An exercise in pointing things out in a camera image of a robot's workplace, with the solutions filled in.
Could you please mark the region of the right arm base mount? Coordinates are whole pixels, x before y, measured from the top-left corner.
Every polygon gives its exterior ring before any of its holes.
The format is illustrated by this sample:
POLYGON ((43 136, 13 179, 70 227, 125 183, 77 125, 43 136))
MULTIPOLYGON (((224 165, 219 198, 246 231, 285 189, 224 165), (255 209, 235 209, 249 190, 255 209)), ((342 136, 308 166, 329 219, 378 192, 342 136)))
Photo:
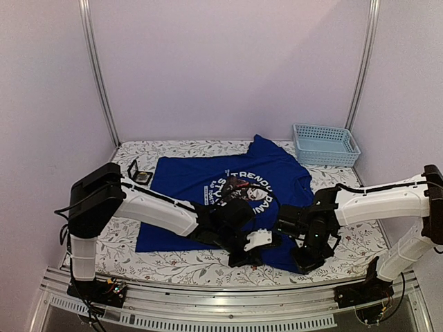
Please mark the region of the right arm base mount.
MULTIPOLYGON (((368 265, 365 279, 362 282, 337 286, 334 289, 334 301, 339 308, 348 308, 367 304, 382 299, 389 299, 394 295, 392 282, 378 278, 377 262, 375 257, 368 265)), ((380 323, 387 311, 387 306, 378 303, 376 306, 367 306, 356 310, 356 316, 364 324, 380 323)))

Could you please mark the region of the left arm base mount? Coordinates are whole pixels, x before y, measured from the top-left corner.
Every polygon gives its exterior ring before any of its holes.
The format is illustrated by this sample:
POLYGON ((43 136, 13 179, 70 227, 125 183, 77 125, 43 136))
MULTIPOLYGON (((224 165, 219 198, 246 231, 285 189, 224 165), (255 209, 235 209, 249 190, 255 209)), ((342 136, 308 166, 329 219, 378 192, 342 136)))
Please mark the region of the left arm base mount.
POLYGON ((118 282, 116 279, 109 279, 107 281, 99 279, 78 281, 71 279, 67 294, 85 302, 122 308, 127 294, 127 284, 125 282, 118 282))

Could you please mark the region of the blue printed t-shirt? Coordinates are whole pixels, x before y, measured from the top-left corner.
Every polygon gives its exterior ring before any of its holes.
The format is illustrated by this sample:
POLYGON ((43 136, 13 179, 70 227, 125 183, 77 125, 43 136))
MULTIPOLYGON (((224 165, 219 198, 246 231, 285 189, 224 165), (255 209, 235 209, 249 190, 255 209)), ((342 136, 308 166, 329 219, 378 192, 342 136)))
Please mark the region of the blue printed t-shirt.
MULTIPOLYGON (((278 204, 305 207, 312 203, 311 175, 292 155, 274 142, 255 135, 244 154, 214 157, 161 157, 159 158, 150 189, 173 199, 210 205, 221 199, 232 187, 238 188, 233 198, 246 201, 255 213, 254 221, 243 230, 270 230, 277 220, 278 204)), ((214 248, 197 240, 186 239, 196 222, 154 221, 154 225, 141 223, 136 252, 201 250, 214 248)), ((282 235, 282 244, 261 249, 265 265, 298 273, 290 250, 295 243, 282 235)))

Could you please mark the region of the light blue plastic basket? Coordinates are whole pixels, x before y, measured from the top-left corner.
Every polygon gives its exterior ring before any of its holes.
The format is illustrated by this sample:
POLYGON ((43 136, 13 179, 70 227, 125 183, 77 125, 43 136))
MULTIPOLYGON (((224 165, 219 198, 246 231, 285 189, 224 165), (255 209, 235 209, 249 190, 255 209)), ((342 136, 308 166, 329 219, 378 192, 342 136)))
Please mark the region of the light blue plastic basket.
POLYGON ((349 130, 312 124, 293 124, 298 162, 307 165, 353 167, 361 150, 349 130))

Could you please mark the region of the black brooch box yellow brooch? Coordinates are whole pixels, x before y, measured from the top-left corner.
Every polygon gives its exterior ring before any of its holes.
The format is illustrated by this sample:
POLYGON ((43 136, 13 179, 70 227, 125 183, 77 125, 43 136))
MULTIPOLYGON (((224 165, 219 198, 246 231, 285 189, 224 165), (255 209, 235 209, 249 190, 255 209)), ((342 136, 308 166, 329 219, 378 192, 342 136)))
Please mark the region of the black brooch box yellow brooch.
POLYGON ((132 181, 139 185, 149 185, 154 175, 153 172, 141 171, 138 168, 138 162, 136 159, 134 159, 128 167, 127 174, 132 181))

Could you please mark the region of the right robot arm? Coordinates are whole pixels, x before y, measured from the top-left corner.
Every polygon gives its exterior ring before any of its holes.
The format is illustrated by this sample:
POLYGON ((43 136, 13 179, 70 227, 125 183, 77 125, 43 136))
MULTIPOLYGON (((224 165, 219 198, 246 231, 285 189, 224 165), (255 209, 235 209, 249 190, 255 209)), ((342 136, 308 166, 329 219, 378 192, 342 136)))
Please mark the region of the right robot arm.
POLYGON ((413 216, 419 221, 391 248, 373 259, 358 296, 371 302, 427 251, 442 245, 442 173, 427 165, 421 174, 381 186, 351 188, 342 183, 318 190, 307 207, 282 205, 275 229, 303 244, 291 251, 297 269, 309 273, 334 255, 330 238, 344 226, 413 216))

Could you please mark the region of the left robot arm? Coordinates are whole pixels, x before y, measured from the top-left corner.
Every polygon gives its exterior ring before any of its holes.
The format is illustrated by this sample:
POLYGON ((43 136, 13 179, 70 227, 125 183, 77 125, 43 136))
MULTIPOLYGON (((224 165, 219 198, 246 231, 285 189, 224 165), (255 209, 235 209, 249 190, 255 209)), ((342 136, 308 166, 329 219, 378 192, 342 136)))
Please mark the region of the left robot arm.
POLYGON ((96 280, 96 242, 108 222, 127 218, 168 230, 180 237, 217 246, 229 253, 231 267, 261 262, 258 248, 271 243, 270 231, 242 231, 255 214, 233 199, 224 205, 201 205, 164 196, 123 176, 107 163, 73 184, 70 204, 55 213, 67 221, 75 287, 88 300, 103 293, 96 280))

